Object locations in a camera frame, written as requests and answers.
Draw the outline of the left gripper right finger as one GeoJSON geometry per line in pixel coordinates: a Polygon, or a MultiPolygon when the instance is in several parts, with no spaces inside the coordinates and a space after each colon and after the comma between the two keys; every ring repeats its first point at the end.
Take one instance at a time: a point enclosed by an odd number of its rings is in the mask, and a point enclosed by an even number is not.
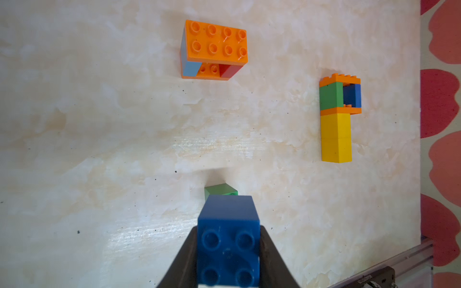
{"type": "Polygon", "coordinates": [[[263,225],[261,225],[259,254],[260,288],[300,288],[263,225]]]}

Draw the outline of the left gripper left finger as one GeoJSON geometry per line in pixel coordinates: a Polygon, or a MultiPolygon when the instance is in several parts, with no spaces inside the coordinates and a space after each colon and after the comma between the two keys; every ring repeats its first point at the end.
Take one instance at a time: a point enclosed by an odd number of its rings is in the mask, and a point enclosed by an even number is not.
{"type": "Polygon", "coordinates": [[[164,275],[158,288],[197,288],[197,234],[198,228],[191,229],[174,261],[164,275]]]}

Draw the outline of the yellow square lego brick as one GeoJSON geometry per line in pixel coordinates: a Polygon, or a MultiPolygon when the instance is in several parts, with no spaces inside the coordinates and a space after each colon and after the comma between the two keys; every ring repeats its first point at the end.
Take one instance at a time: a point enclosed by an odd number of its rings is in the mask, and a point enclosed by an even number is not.
{"type": "Polygon", "coordinates": [[[321,116],[321,153],[323,162],[352,162],[350,114],[321,116]]]}

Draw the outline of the orange lego plate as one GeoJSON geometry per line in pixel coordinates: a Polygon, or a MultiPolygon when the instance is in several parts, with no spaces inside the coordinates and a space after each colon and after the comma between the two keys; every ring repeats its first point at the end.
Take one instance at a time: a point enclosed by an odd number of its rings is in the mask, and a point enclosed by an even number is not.
{"type": "Polygon", "coordinates": [[[224,77],[221,74],[221,68],[224,65],[201,63],[197,68],[196,64],[181,64],[181,77],[183,79],[197,79],[197,80],[229,80],[231,77],[224,77]]]}
{"type": "Polygon", "coordinates": [[[361,79],[357,76],[334,73],[330,77],[324,77],[323,79],[321,79],[319,82],[319,86],[323,87],[336,82],[342,83],[343,86],[360,85],[361,79]]]}
{"type": "Polygon", "coordinates": [[[247,31],[244,29],[186,20],[184,35],[187,61],[231,66],[248,63],[247,31]]]}
{"type": "Polygon", "coordinates": [[[362,113],[361,108],[353,108],[353,107],[331,108],[331,109],[325,109],[325,110],[320,111],[321,116],[331,115],[331,114],[356,115],[356,114],[361,114],[361,113],[362,113]]]}

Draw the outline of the green square lego brick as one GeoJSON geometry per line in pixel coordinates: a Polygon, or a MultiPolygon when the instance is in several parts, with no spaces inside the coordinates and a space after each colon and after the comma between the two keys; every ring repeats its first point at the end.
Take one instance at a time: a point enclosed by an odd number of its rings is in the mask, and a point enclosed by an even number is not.
{"type": "Polygon", "coordinates": [[[343,84],[335,82],[319,88],[320,110],[332,108],[342,108],[343,100],[343,84]]]}

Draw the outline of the dark blue lego brick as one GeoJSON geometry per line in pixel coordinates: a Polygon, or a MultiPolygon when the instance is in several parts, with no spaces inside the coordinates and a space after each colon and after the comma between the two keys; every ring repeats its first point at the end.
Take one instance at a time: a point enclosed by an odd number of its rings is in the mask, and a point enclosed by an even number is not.
{"type": "Polygon", "coordinates": [[[361,85],[350,84],[343,87],[343,104],[361,108],[361,85]]]}

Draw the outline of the light blue lego brick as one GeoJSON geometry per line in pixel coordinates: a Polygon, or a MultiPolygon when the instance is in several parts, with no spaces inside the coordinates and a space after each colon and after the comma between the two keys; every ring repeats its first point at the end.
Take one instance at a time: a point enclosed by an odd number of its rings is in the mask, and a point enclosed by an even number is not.
{"type": "Polygon", "coordinates": [[[181,60],[181,77],[182,78],[194,78],[197,76],[199,69],[201,68],[201,62],[192,62],[187,60],[187,41],[186,32],[183,31],[181,40],[180,50],[181,60]]]}

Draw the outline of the red lego brick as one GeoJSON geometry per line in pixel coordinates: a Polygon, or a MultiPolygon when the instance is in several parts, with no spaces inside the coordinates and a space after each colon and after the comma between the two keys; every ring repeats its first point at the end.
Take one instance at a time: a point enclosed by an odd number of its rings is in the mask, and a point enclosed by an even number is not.
{"type": "Polygon", "coordinates": [[[230,79],[242,68],[243,66],[220,64],[219,65],[220,77],[223,79],[230,79]]]}

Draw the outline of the orange lego plate bottom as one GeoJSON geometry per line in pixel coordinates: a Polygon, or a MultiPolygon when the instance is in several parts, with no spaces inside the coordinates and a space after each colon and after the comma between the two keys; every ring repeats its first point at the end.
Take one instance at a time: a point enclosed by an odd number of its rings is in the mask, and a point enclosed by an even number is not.
{"type": "Polygon", "coordinates": [[[186,20],[184,35],[187,61],[231,66],[248,63],[247,31],[244,29],[186,20]]]}

